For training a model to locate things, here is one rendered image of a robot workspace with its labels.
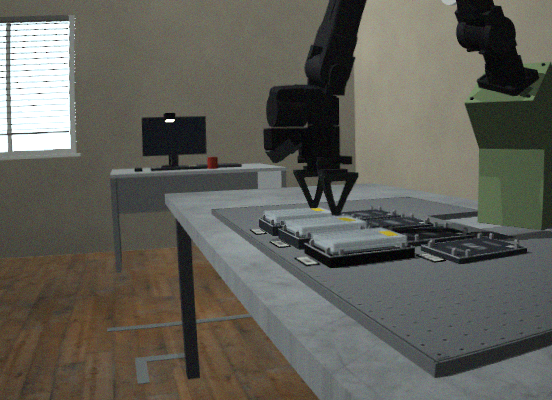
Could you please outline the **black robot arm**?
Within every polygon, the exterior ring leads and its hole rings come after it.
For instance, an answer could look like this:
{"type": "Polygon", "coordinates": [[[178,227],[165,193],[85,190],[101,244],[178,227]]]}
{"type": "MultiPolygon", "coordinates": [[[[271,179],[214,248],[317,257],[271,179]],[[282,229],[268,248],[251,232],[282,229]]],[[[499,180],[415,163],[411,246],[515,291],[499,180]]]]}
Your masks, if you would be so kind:
{"type": "MultiPolygon", "coordinates": [[[[339,98],[333,95],[345,94],[366,1],[329,0],[305,63],[307,85],[270,89],[266,106],[270,127],[321,126],[264,129],[264,149],[273,163],[298,149],[299,156],[331,156],[331,127],[326,126],[339,125],[339,98]]],[[[467,52],[483,54],[486,63],[486,73],[477,79],[480,88],[516,96],[539,78],[537,70],[523,67],[516,50],[515,26],[501,6],[495,6],[493,0],[456,3],[457,40],[467,52]]]]}

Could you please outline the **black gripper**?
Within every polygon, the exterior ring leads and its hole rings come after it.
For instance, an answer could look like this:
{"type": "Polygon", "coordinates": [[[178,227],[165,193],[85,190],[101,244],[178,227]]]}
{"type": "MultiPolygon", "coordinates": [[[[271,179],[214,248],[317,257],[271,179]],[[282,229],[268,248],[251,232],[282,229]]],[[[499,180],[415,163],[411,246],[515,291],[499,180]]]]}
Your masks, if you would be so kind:
{"type": "Polygon", "coordinates": [[[322,192],[324,191],[331,214],[340,215],[346,199],[358,178],[358,173],[348,172],[348,169],[340,169],[340,163],[343,165],[352,164],[352,156],[333,157],[340,156],[339,126],[326,127],[331,127],[331,156],[298,156],[298,163],[307,163],[307,166],[303,166],[303,169],[301,170],[293,170],[293,174],[295,175],[310,208],[318,207],[322,192]],[[304,180],[305,177],[319,177],[314,200],[312,200],[312,197],[304,180]],[[332,194],[332,181],[346,181],[337,206],[335,205],[332,194]]]}

